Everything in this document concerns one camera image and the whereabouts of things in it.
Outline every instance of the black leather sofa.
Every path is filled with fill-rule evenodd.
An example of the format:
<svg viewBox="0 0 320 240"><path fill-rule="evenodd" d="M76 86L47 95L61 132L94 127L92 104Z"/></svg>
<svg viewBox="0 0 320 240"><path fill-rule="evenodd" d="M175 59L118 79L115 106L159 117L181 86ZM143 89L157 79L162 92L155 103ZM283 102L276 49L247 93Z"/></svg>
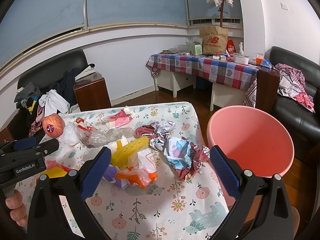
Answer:
<svg viewBox="0 0 320 240"><path fill-rule="evenodd" d="M286 49L272 47L269 60L273 65L278 63L300 69L306 79L305 91L315 101L320 101L320 66L298 54ZM312 113L294 100L277 95L271 114L278 119L290 133L294 144L294 155L311 166L319 161L320 152L320 113Z"/></svg>
<svg viewBox="0 0 320 240"><path fill-rule="evenodd" d="M25 71L18 80L17 89L26 87L32 82L41 92L46 93L49 91L49 84L60 82L63 79L65 71L71 71L73 68L80 68L84 70L88 66L87 59L82 49L72 49L54 57L51 57L38 65ZM27 122L27 111L18 112L19 118L17 120L26 120L24 123L17 122L13 126L20 130L22 139L28 137L30 125ZM44 136L44 131L41 129L35 135L36 141L39 143Z"/></svg>

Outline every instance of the yellow foam fruit net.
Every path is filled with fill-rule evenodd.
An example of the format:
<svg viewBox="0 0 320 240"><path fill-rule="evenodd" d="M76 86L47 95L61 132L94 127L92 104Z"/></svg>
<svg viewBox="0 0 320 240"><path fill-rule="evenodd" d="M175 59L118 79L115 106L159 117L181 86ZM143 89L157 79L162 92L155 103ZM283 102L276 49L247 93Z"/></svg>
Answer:
<svg viewBox="0 0 320 240"><path fill-rule="evenodd" d="M128 163L128 157L134 152L141 149L143 146L149 145L149 139L147 136L141 136L138 139L128 143L127 145L121 147L112 155L111 164L122 168Z"/></svg>
<svg viewBox="0 0 320 240"><path fill-rule="evenodd" d="M64 177L67 172L60 169L59 167L54 167L51 170L44 171L42 174L47 174L50 179Z"/></svg>

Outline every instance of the human hand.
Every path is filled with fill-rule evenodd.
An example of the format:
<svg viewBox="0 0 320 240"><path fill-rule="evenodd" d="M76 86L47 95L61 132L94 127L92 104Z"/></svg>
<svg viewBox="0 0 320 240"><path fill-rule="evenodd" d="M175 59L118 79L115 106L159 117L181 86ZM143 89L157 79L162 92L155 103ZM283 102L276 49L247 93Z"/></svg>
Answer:
<svg viewBox="0 0 320 240"><path fill-rule="evenodd" d="M14 190L14 195L6 198L5 204L12 209L10 212L12 220L16 221L18 226L26 226L28 222L27 209L22 203L21 193L18 190Z"/></svg>

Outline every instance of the floral tablecloth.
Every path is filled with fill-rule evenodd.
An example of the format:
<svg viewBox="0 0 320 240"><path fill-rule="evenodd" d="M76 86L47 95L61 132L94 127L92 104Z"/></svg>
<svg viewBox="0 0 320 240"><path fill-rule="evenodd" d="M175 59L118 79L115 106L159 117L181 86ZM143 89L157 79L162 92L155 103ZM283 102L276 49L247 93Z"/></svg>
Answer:
<svg viewBox="0 0 320 240"><path fill-rule="evenodd" d="M136 129L155 121L174 121L177 128L171 136L184 136L196 145L204 144L198 117L188 102L129 108L135 111L136 116L127 124L128 127ZM107 127L100 118L114 114L120 109L66 114L63 119L67 124L77 117L82 117L93 126L106 130ZM71 169L80 169L83 163L94 158L99 150L100 148L88 149L82 144L69 147L61 143L58 151L46 159L57 161ZM145 190L131 185L127 189L120 189L102 179L94 196L86 200L92 213L112 239L209 239L228 213L216 173L206 163L193 179L182 182L168 165L163 153L156 150L153 150L153 153L159 176L155 184L151 184ZM36 176L33 176L16 186L23 195L27 212L35 185ZM73 232L82 236L66 198L60 198L70 227Z"/></svg>

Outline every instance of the red plastic bag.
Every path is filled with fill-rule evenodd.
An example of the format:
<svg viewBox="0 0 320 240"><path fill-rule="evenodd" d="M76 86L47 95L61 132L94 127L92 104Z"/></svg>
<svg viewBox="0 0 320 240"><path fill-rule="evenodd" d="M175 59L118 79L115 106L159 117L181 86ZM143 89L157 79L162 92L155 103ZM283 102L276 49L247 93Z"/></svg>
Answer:
<svg viewBox="0 0 320 240"><path fill-rule="evenodd" d="M233 57L233 54L236 53L235 45L233 44L233 40L229 40L227 42L227 51L230 54L230 57Z"/></svg>

